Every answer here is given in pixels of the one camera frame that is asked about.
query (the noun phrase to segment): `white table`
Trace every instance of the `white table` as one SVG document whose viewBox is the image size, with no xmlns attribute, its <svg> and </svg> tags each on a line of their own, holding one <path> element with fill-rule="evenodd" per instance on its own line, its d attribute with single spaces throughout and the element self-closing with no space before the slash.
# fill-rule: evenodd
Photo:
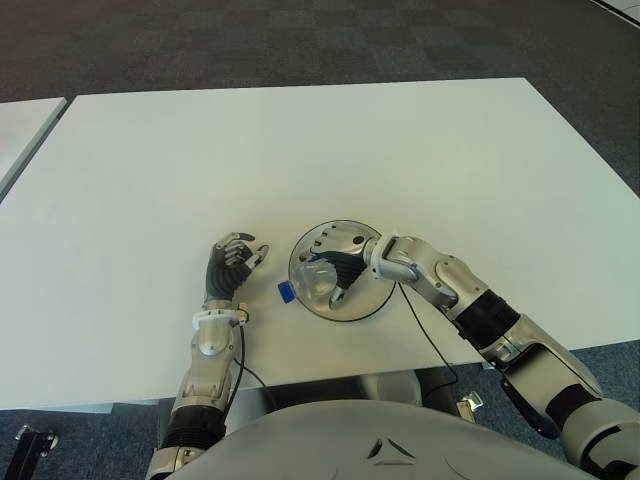
<svg viewBox="0 0 640 480">
<path fill-rule="evenodd" d="M 0 200 L 66 103 L 64 98 L 0 103 Z"/>
<path fill-rule="evenodd" d="M 523 79 L 81 96 L 0 209 L 0 407 L 175 395 L 231 230 L 272 245 L 237 295 L 267 383 L 439 364 L 398 292 L 347 324 L 281 301 L 333 218 L 460 256 L 568 348 L 640 337 L 640 200 Z"/>
</svg>

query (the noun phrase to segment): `robot forearm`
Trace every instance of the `robot forearm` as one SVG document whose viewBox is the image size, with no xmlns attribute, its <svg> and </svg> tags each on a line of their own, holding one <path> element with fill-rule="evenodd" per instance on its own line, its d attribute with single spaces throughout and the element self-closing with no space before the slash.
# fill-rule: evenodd
<svg viewBox="0 0 640 480">
<path fill-rule="evenodd" d="M 235 356 L 234 329 L 248 321 L 246 305 L 232 307 L 237 288 L 265 258 L 267 245 L 255 253 L 245 244 L 246 233 L 230 233 L 211 249 L 205 276 L 205 303 L 194 315 L 187 370 L 164 437 L 147 471 L 147 480 L 159 480 L 198 458 L 226 432 L 231 362 Z"/>
<path fill-rule="evenodd" d="M 180 384 L 162 442 L 154 451 L 147 480 L 165 478 L 225 435 L 234 327 L 247 321 L 243 304 L 238 310 L 230 307 L 230 302 L 210 301 L 194 316 L 191 366 Z"/>
<path fill-rule="evenodd" d="M 314 255 L 357 256 L 373 275 L 412 287 L 502 372 L 502 388 L 527 422 L 545 437 L 560 435 L 571 463 L 601 478 L 610 478 L 609 470 L 631 472 L 640 464 L 640 415 L 602 398 L 598 382 L 576 357 L 463 262 L 408 236 L 364 242 L 354 237 L 353 245 L 341 249 L 345 232 L 338 236 L 335 230 L 318 239 Z"/>
</svg>

